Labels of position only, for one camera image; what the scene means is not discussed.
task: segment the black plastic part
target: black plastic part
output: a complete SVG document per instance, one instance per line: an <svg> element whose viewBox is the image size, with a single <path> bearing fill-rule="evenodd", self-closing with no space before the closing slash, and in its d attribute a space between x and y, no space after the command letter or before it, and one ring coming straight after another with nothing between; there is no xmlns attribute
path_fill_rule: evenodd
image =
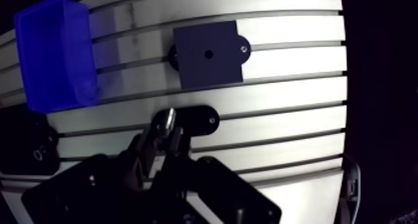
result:
<svg viewBox="0 0 418 224"><path fill-rule="evenodd" d="M210 106L193 106L176 108L174 127L181 127L190 137L206 136L214 133L220 122L218 112ZM151 127L161 125L165 116L165 110L158 112L152 119Z"/></svg>
<svg viewBox="0 0 418 224"><path fill-rule="evenodd" d="M12 212L10 211L10 208L7 205L2 193L0 193L0 223L17 224L17 221L14 218Z"/></svg>
<svg viewBox="0 0 418 224"><path fill-rule="evenodd" d="M104 155L94 156L81 164L27 190L22 196L34 223L86 223L89 217L102 217L98 207L105 197L98 195L90 177L109 162Z"/></svg>
<svg viewBox="0 0 418 224"><path fill-rule="evenodd" d="M169 63L175 71L179 71L179 61L177 60L177 49L175 45L171 46L169 50Z"/></svg>
<svg viewBox="0 0 418 224"><path fill-rule="evenodd" d="M58 134L44 114L27 105L0 110L0 171L52 175L59 168Z"/></svg>
<svg viewBox="0 0 418 224"><path fill-rule="evenodd" d="M174 29L169 62L180 73L182 89L206 88L243 81L242 67L251 54L235 21Z"/></svg>
<svg viewBox="0 0 418 224"><path fill-rule="evenodd" d="M282 212L214 157L197 161L200 199L224 223L279 223Z"/></svg>

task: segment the blue plastic bin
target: blue plastic bin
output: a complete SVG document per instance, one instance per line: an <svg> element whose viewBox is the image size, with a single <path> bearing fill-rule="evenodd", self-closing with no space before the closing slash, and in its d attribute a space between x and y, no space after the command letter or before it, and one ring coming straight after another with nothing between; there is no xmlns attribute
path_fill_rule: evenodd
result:
<svg viewBox="0 0 418 224"><path fill-rule="evenodd" d="M97 104L85 5L45 0L16 14L15 30L30 109L50 113Z"/></svg>

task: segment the bolt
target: bolt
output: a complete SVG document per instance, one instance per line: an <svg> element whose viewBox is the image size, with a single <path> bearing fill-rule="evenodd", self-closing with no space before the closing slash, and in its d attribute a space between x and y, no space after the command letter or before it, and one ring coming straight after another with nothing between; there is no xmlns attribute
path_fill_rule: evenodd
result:
<svg viewBox="0 0 418 224"><path fill-rule="evenodd" d="M241 46L241 51L242 51L243 53L246 53L246 52L248 51L248 48L247 48L247 47L245 47L245 46Z"/></svg>

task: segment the mounting hole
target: mounting hole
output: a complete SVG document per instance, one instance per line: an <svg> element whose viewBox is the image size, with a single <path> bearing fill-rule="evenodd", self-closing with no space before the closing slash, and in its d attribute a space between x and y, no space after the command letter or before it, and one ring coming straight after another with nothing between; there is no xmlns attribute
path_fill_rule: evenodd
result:
<svg viewBox="0 0 418 224"><path fill-rule="evenodd" d="M42 153L39 150L34 150L34 157L37 161L42 161Z"/></svg>
<svg viewBox="0 0 418 224"><path fill-rule="evenodd" d="M213 52L211 50L206 50L205 51L205 57L207 59L211 59L213 57Z"/></svg>

